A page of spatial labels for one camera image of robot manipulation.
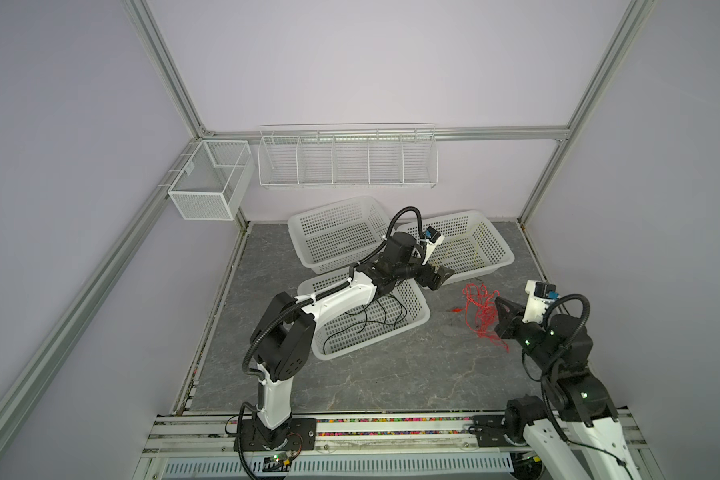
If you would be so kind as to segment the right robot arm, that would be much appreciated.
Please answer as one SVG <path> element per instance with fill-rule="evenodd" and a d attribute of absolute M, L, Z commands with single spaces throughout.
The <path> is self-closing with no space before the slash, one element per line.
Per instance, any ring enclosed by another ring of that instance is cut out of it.
<path fill-rule="evenodd" d="M 555 479 L 640 478 L 618 410 L 589 367 L 588 298 L 534 282 L 525 304 L 498 297 L 494 305 L 498 337 L 515 341 L 522 359 L 538 367 L 541 393 L 508 401 L 500 421 L 476 417 L 469 433 L 480 445 L 503 439 L 528 448 L 530 457 L 512 461 L 517 479 L 542 472 Z"/>

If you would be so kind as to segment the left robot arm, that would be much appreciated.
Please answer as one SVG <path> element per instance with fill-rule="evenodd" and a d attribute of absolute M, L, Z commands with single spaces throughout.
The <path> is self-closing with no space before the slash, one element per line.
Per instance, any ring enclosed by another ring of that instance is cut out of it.
<path fill-rule="evenodd" d="M 272 298 L 253 330 L 241 370 L 257 380 L 257 403 L 245 402 L 252 429 L 264 445 L 278 448 L 291 435 L 293 378 L 305 366 L 316 331 L 357 308 L 368 308 L 413 280 L 435 291 L 454 270 L 435 266 L 430 258 L 445 240 L 426 227 L 418 208 L 407 206 L 390 221 L 381 243 L 348 268 L 340 282 L 308 295 L 281 292 Z"/>

